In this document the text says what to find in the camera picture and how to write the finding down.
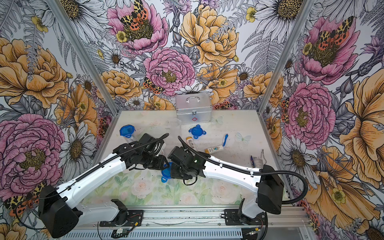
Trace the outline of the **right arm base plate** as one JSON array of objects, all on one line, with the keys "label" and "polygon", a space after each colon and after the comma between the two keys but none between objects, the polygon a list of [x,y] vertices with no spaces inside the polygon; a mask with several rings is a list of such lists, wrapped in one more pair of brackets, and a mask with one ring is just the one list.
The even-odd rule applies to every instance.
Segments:
[{"label": "right arm base plate", "polygon": [[227,226],[265,226],[266,217],[264,213],[258,214],[251,219],[240,212],[239,209],[224,209],[221,218],[225,220]]}]

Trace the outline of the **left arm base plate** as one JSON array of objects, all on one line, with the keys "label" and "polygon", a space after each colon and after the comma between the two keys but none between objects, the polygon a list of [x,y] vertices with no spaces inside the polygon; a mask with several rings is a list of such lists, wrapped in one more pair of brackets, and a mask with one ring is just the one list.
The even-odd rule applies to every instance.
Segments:
[{"label": "left arm base plate", "polygon": [[102,221],[100,227],[140,227],[144,218],[143,210],[120,211],[112,221]]}]

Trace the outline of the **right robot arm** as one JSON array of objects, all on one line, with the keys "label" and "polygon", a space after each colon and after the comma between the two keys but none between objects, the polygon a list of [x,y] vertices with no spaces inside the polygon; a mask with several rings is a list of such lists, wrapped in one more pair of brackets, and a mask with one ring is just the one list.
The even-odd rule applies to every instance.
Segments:
[{"label": "right robot arm", "polygon": [[260,214],[279,215],[282,212],[284,183],[271,166],[264,165],[261,169],[241,167],[183,147],[174,147],[168,159],[172,162],[172,179],[218,179],[251,191],[249,197],[242,199],[237,213],[244,224]]}]

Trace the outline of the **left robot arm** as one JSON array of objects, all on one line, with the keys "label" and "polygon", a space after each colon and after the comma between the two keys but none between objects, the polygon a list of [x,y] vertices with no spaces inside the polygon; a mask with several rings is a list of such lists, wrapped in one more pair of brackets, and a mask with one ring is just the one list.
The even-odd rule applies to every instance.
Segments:
[{"label": "left robot arm", "polygon": [[168,133],[160,138],[144,134],[138,142],[116,147],[106,159],[100,161],[78,177],[57,187],[48,185],[40,193],[38,216],[53,238],[60,238],[77,226],[94,222],[124,225],[129,219],[127,207],[112,199],[104,204],[84,205],[83,199],[110,178],[137,165],[161,170],[166,158],[160,155]]}]

